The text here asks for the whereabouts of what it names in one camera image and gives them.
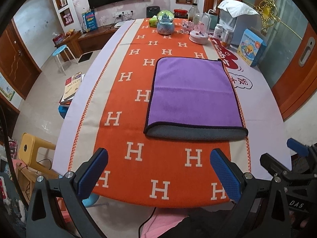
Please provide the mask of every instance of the stack of books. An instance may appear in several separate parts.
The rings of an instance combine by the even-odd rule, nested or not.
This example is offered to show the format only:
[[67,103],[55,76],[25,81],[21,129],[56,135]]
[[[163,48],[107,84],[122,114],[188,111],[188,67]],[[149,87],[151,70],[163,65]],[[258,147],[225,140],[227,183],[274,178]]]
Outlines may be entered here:
[[70,106],[84,76],[85,76],[84,74],[79,72],[66,80],[64,94],[61,100],[59,101],[59,104],[61,106],[63,107]]

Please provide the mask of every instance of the black speaker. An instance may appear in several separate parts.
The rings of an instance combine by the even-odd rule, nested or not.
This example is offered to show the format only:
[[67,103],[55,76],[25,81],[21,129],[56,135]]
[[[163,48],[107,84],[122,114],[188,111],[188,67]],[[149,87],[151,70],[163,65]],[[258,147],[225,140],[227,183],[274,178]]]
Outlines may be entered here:
[[148,6],[146,7],[146,17],[152,18],[160,12],[159,6]]

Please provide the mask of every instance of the blue box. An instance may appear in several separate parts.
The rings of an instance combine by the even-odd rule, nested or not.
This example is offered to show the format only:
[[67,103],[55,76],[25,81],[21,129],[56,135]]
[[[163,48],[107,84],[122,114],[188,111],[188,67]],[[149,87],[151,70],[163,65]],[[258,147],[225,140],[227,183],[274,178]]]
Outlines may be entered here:
[[247,28],[244,31],[237,53],[249,66],[256,66],[263,54],[267,46],[263,39],[262,34],[256,30],[251,31]]
[[82,17],[85,22],[86,32],[96,30],[98,28],[94,10],[83,13]]

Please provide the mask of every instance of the blue gripper pad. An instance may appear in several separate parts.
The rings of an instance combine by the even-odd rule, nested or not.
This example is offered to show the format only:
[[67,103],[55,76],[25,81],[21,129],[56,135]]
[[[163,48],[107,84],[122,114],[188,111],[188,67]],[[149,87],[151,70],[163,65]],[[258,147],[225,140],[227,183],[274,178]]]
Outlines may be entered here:
[[308,156],[309,154],[308,147],[301,144],[297,140],[294,140],[293,138],[289,138],[286,144],[291,150],[295,151],[301,157]]
[[212,150],[210,153],[210,164],[218,176],[224,190],[229,198],[236,203],[241,198],[241,185],[236,176],[230,170],[229,165],[219,155],[217,149]]
[[88,162],[76,171],[74,189],[80,200],[87,199],[108,164],[108,152],[99,148]]

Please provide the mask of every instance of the black mat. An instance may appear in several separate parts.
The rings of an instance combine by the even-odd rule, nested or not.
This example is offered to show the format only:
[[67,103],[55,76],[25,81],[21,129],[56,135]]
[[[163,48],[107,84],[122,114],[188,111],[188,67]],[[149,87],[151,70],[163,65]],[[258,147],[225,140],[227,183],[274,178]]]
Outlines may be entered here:
[[80,63],[80,62],[84,62],[84,61],[89,60],[92,54],[93,54],[92,52],[89,52],[89,53],[82,55],[78,62]]

